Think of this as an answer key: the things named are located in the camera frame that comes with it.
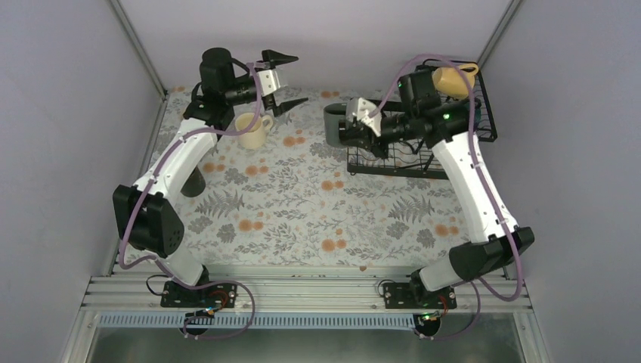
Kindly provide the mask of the yellow mug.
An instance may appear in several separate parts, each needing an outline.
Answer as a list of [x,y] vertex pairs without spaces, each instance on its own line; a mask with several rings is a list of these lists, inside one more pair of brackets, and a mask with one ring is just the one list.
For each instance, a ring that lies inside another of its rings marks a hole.
[[456,67],[439,67],[432,72],[432,81],[438,92],[460,100],[469,97],[465,79],[469,87],[474,89],[475,76],[478,72],[479,67],[476,63],[460,64]]

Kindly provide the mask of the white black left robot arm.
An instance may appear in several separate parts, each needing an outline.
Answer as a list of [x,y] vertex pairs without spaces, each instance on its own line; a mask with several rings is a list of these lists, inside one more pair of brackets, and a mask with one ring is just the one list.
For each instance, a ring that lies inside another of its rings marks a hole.
[[[281,66],[297,60],[297,56],[271,49],[262,51],[260,60],[246,64],[226,48],[203,52],[200,81],[191,92],[175,136],[133,185],[119,185],[113,192],[120,268],[127,270],[150,260],[181,287],[181,297],[191,306],[201,306],[209,299],[205,266],[181,245],[184,224],[175,202],[179,195],[193,197],[204,191],[206,183],[198,164],[222,136],[245,135],[259,123],[262,112],[279,116],[304,103],[299,98],[278,104],[274,98],[287,86]],[[253,104],[254,111],[249,126],[236,130],[234,108],[242,104]]]

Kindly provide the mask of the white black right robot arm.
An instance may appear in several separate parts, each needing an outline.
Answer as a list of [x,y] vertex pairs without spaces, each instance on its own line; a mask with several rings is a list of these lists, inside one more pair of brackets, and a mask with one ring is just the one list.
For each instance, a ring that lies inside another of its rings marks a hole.
[[416,68],[394,85],[400,101],[352,98],[342,106],[342,145],[386,158],[389,146],[421,140],[441,164],[459,200],[469,240],[445,257],[413,272],[407,284],[411,302],[427,308],[457,284],[481,281],[520,256],[534,243],[534,232],[518,224],[503,203],[478,148],[473,88],[475,64]]

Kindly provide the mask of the teal green mug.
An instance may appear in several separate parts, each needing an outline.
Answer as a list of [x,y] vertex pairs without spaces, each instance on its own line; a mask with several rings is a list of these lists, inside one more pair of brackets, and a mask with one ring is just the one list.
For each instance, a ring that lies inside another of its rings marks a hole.
[[467,110],[470,110],[471,106],[474,106],[474,111],[473,111],[473,116],[474,116],[474,123],[473,123],[474,126],[473,126],[473,128],[474,128],[474,130],[476,130],[479,127],[479,125],[480,125],[480,123],[482,121],[482,105],[483,105],[482,101],[477,97],[474,97],[473,103],[471,103],[469,99],[466,99],[464,104],[463,104],[463,106]]

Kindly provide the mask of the dark grey mug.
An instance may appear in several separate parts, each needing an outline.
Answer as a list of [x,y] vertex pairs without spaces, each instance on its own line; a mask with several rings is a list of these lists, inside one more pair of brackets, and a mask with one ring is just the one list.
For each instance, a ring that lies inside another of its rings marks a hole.
[[331,147],[358,147],[357,139],[341,139],[340,132],[348,128],[357,113],[355,102],[329,104],[324,108],[324,130],[326,143]]

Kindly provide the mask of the matte black mug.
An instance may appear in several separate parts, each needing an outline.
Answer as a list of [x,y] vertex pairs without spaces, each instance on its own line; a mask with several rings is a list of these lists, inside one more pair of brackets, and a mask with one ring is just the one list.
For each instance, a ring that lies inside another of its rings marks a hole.
[[201,195],[206,188],[206,181],[199,167],[195,167],[193,172],[187,177],[181,188],[181,194],[185,197],[193,198]]

